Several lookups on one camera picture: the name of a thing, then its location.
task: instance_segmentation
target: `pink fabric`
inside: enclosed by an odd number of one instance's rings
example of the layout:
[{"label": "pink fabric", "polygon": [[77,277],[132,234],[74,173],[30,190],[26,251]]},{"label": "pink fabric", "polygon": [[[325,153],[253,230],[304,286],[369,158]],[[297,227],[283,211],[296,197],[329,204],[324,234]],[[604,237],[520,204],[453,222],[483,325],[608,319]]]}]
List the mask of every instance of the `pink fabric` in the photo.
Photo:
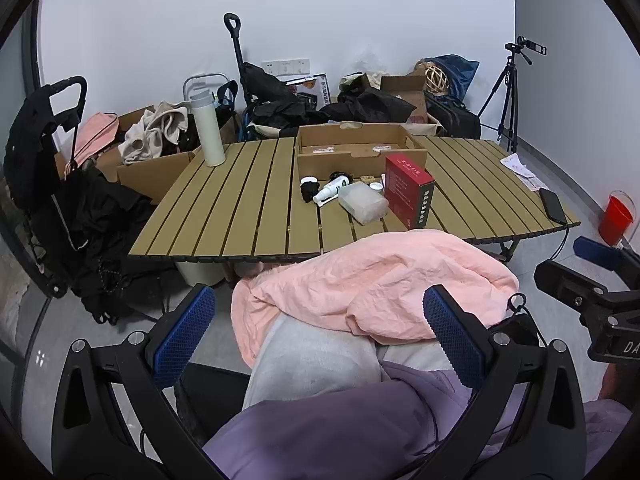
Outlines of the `pink fabric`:
[{"label": "pink fabric", "polygon": [[[76,139],[76,153],[74,158],[78,168],[90,156],[100,152],[113,142],[118,132],[120,121],[116,114],[97,114],[89,117],[87,122],[78,130]],[[66,164],[65,174],[71,171],[71,163]]]},{"label": "pink fabric", "polygon": [[252,366],[280,312],[311,325],[369,335],[381,344],[433,338],[422,296],[443,284],[485,326],[504,318],[517,278],[453,235],[430,229],[382,233],[300,264],[276,267],[234,289],[231,319]]}]

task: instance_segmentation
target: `red bucket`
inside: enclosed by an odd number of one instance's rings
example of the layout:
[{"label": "red bucket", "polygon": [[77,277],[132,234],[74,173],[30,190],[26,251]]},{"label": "red bucket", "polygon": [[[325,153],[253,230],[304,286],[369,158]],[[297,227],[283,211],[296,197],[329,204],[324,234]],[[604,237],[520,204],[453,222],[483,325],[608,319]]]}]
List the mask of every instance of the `red bucket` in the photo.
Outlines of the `red bucket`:
[{"label": "red bucket", "polygon": [[616,245],[633,223],[635,215],[636,207],[629,196],[621,191],[614,191],[609,195],[607,210],[598,227],[600,236],[610,246]]}]

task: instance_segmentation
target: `blue textured pad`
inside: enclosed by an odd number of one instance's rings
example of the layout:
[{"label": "blue textured pad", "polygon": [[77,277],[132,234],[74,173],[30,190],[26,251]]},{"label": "blue textured pad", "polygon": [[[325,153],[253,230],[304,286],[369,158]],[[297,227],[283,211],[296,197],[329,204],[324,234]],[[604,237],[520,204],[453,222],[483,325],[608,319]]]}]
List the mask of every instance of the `blue textured pad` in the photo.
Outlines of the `blue textured pad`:
[{"label": "blue textured pad", "polygon": [[205,286],[154,354],[153,380],[158,388],[177,383],[215,315],[216,294]]},{"label": "blue textured pad", "polygon": [[484,354],[452,311],[447,301],[430,286],[422,298],[424,317],[438,338],[460,382],[479,390],[486,379]]},{"label": "blue textured pad", "polygon": [[620,268],[620,250],[609,247],[595,240],[579,236],[574,241],[574,253],[579,258],[587,260],[603,269],[616,271]]}]

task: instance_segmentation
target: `black suitcase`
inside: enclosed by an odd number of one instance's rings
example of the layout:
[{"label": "black suitcase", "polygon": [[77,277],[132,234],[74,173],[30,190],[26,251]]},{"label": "black suitcase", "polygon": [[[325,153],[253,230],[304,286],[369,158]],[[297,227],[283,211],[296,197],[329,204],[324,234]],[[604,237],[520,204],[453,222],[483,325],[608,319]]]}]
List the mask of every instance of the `black suitcase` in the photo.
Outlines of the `black suitcase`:
[{"label": "black suitcase", "polygon": [[445,128],[443,137],[462,139],[480,138],[480,118],[466,109],[465,105],[451,96],[434,96],[424,93],[427,111]]}]

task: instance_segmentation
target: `blue gripper pad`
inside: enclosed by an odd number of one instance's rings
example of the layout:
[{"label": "blue gripper pad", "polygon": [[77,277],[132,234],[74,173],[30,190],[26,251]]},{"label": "blue gripper pad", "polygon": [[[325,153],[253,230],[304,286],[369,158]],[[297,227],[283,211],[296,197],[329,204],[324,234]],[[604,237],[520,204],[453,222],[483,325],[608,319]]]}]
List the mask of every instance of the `blue gripper pad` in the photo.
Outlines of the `blue gripper pad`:
[{"label": "blue gripper pad", "polygon": [[153,341],[156,328],[158,332],[168,330],[162,341],[153,348],[152,359],[149,359],[153,363],[153,380],[158,388],[168,388],[177,383],[215,315],[215,292],[208,286],[196,285],[178,308],[162,316],[149,332]]},{"label": "blue gripper pad", "polygon": [[489,333],[466,313],[442,285],[430,286],[422,298],[424,317],[438,338],[460,382],[479,390],[492,356]]},{"label": "blue gripper pad", "polygon": [[574,240],[574,253],[579,258],[587,260],[603,269],[616,271],[622,264],[620,250],[609,247],[584,236],[578,236]]}]

